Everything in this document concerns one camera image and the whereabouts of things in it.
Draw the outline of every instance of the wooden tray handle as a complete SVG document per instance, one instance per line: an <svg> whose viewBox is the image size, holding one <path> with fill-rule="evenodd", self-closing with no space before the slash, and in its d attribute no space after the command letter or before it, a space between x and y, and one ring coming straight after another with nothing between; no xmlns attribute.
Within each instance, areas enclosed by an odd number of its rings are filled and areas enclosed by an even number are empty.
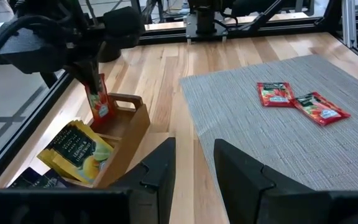
<svg viewBox="0 0 358 224"><path fill-rule="evenodd" d="M121 93L109 93L109 97L113 100L114 106L116 108L119 108L119 106L117 105L117 101L133 103L135 105L136 110L138 110L143 105L143 100L140 96Z"/></svg>

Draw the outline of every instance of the woven mat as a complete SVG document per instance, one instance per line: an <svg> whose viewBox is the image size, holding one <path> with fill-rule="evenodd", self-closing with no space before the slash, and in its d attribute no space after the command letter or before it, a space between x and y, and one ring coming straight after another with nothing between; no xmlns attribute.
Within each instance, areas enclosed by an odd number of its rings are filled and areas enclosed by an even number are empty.
<svg viewBox="0 0 358 224"><path fill-rule="evenodd" d="M295 96L317 91L352 116L320 127L292 108L264 108L257 82L289 82ZM358 190L358 80L317 55L181 80L213 174L222 138L315 190Z"/></svg>

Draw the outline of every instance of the lemon image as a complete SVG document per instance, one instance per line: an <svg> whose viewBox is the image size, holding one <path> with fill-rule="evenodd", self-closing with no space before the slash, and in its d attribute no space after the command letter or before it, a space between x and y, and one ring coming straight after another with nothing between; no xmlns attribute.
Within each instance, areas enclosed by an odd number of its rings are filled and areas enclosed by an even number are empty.
<svg viewBox="0 0 358 224"><path fill-rule="evenodd" d="M109 158L111 151L104 147L101 144L96 144L96 149L93 152L93 157L95 160L101 162L101 161L105 161L106 159Z"/></svg>
<svg viewBox="0 0 358 224"><path fill-rule="evenodd" d="M83 170L87 178L95 179L99 174L99 162L93 156L89 156L84 160Z"/></svg>

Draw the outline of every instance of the wooden caddy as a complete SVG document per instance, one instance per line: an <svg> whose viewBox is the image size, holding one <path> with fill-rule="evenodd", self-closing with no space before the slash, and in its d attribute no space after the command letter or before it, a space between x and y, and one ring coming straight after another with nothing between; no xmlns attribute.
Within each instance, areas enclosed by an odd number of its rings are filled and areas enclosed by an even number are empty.
<svg viewBox="0 0 358 224"><path fill-rule="evenodd" d="M90 121L88 125L108 144L114 147L114 152L106 161L106 167L101 170L93 185L70 180L74 184L94 188L106 188L111 185L126 173L140 142L150 126L147 107L143 104L140 96L109 93L109 100L114 107L114 119L98 125L98 127L93 126L93 121ZM120 107L117 104L118 101L133 103L135 109Z"/></svg>

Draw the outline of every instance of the light wood surface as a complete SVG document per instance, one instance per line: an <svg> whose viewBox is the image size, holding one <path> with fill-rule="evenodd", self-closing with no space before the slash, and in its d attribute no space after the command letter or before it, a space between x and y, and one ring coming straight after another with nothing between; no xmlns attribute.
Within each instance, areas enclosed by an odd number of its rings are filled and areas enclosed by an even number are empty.
<svg viewBox="0 0 358 224"><path fill-rule="evenodd" d="M177 139L177 179L170 223L228 223L206 164L179 79L190 75L319 54L358 79L358 56L327 33L139 46L101 65L108 91L143 97L152 122L130 168L169 136ZM36 155L73 119L91 113L77 81L67 88L0 178L5 187L26 167L47 170Z"/></svg>
<svg viewBox="0 0 358 224"><path fill-rule="evenodd" d="M307 18L308 16L303 12L294 12L286 14L276 14L270 21L285 20L285 19L301 19ZM239 23L252 22L256 16L242 16L238 17ZM234 19L227 18L224 20L225 24L235 24ZM162 24L147 24L145 25L146 30L159 30L159 29L174 29L186 27L184 22L167 22Z"/></svg>

